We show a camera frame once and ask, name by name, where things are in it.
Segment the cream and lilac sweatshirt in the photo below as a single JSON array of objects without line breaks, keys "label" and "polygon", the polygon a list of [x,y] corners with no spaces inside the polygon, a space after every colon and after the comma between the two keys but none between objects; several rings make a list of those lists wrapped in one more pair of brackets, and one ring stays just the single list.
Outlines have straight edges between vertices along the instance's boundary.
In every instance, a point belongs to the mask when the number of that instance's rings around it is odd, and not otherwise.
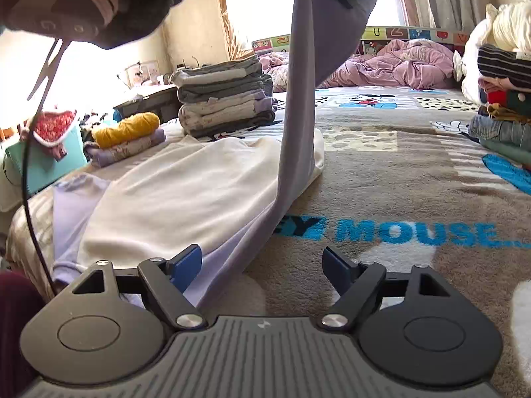
[{"label": "cream and lilac sweatshirt", "polygon": [[294,0],[280,138],[185,137],[116,181],[81,173],[58,183],[53,281],[71,283],[99,260],[134,268],[196,244],[206,264],[188,295],[198,303],[244,268],[323,170],[315,89],[354,53],[376,1]]}]

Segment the grey folded clothes stack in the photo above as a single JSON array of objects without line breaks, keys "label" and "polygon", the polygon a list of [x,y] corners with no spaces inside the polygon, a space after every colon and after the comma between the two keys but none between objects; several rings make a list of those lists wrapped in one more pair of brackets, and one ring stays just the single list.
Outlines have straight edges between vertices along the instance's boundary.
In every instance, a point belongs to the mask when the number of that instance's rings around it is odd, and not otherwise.
[{"label": "grey folded clothes stack", "polygon": [[258,58],[198,68],[181,67],[171,76],[181,103],[179,123],[195,138],[274,123],[273,80]]}]

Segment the colourful folded clothes stack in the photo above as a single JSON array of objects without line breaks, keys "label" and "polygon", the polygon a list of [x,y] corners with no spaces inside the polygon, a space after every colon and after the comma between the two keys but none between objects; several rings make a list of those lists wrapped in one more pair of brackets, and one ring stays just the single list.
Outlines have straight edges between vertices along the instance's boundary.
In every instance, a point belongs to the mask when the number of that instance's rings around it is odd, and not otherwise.
[{"label": "colourful folded clothes stack", "polygon": [[468,134],[485,147],[530,167],[530,57],[491,44],[475,59],[480,109]]}]

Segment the Mickey Mouse bed blanket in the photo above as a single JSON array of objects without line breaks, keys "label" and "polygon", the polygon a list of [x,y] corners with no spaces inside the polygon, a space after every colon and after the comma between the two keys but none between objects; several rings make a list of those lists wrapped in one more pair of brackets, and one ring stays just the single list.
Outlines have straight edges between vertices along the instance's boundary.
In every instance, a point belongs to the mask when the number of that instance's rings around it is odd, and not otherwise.
[{"label": "Mickey Mouse bed blanket", "polygon": [[498,327],[503,352],[492,384],[473,397],[530,394],[530,197],[483,162],[487,147],[465,135],[470,110],[444,108],[455,95],[403,88],[336,88],[316,94],[324,138],[322,175],[293,204],[244,273],[214,292],[227,344],[197,341],[198,382],[178,370],[129,396],[402,397],[379,375],[362,377],[345,356],[292,360],[283,334],[235,323],[235,315],[276,320],[323,313],[337,293],[322,274],[326,246],[354,261],[404,272],[432,266]]}]

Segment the dark desk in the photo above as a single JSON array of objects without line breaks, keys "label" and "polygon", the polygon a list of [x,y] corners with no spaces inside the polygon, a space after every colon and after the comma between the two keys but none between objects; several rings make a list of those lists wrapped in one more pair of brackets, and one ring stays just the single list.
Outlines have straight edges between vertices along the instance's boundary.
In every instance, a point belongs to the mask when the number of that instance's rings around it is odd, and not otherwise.
[{"label": "dark desk", "polygon": [[130,101],[117,105],[114,107],[113,120],[120,122],[130,116],[150,112],[158,116],[160,123],[167,123],[178,118],[181,106],[177,97],[177,88],[168,86],[147,95],[136,95]]}]

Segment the yellow folded garment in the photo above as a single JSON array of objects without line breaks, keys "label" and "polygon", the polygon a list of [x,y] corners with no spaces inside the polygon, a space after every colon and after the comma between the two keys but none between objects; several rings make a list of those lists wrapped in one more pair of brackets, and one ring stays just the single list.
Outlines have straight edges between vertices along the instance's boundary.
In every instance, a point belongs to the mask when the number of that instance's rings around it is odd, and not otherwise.
[{"label": "yellow folded garment", "polygon": [[158,115],[143,112],[122,119],[117,125],[99,128],[92,132],[93,139],[101,149],[116,147],[122,143],[152,135],[160,125]]}]

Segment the red floral heart cushion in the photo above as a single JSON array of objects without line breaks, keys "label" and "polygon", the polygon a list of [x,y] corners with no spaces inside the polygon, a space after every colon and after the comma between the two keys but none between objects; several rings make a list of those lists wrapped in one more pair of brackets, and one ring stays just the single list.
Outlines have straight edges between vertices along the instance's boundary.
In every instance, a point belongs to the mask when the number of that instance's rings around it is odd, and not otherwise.
[{"label": "red floral heart cushion", "polygon": [[77,120],[75,110],[43,111],[37,119],[33,138],[39,150],[56,162],[67,155],[65,139],[74,128]]}]

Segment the lilac folded garment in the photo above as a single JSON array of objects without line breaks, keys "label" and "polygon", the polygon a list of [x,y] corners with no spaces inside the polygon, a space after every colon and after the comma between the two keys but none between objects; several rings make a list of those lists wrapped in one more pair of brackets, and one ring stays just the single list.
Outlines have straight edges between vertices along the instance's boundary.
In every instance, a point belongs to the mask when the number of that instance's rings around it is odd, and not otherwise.
[{"label": "lilac folded garment", "polygon": [[167,136],[164,130],[158,128],[149,136],[137,138],[109,148],[101,148],[95,142],[85,142],[83,150],[93,166],[104,168],[158,146],[165,142],[166,139]]}]

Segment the teal storage box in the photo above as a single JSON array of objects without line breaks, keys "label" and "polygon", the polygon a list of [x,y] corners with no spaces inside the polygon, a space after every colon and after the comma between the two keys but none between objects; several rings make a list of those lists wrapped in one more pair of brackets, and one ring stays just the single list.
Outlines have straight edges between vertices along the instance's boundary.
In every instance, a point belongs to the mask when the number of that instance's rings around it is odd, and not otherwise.
[{"label": "teal storage box", "polygon": [[[32,146],[28,168],[28,193],[33,195],[60,178],[87,164],[83,152],[83,142],[78,126],[75,126],[65,139],[64,145],[67,155],[59,162],[47,156],[38,147]],[[22,183],[24,143],[17,142],[7,147],[1,164],[1,175],[14,188],[20,188]]]}]

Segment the colourful alphabet foam mat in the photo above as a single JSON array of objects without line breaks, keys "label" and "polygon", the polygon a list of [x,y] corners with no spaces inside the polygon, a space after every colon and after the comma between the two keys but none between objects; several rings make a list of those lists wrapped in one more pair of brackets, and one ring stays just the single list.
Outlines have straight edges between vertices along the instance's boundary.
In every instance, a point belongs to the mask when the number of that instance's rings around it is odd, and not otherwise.
[{"label": "colourful alphabet foam mat", "polygon": [[[375,55],[393,39],[403,41],[429,39],[442,44],[451,51],[457,50],[463,53],[464,45],[469,39],[469,33],[410,26],[368,26],[364,30],[355,53]],[[290,35],[285,34],[266,39],[257,39],[252,41],[251,45],[257,56],[270,52],[287,52],[290,49]]]}]

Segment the pink crumpled duvet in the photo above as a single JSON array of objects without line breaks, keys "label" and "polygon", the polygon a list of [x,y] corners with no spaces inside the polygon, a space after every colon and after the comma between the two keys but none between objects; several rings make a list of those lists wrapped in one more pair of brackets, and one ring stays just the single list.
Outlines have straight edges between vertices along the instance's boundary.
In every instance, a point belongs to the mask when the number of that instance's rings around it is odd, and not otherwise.
[{"label": "pink crumpled duvet", "polygon": [[393,39],[374,55],[350,56],[318,88],[408,86],[416,90],[449,88],[454,53],[428,39]]}]

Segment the cream and pink quilts pile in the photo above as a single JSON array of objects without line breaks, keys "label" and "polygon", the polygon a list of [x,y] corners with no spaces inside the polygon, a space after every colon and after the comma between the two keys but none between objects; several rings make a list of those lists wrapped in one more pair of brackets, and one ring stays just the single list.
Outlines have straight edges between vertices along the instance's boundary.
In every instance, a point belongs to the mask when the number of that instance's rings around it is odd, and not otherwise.
[{"label": "cream and pink quilts pile", "polygon": [[530,92],[530,1],[486,6],[463,52],[454,54],[454,77],[476,103],[485,93]]}]

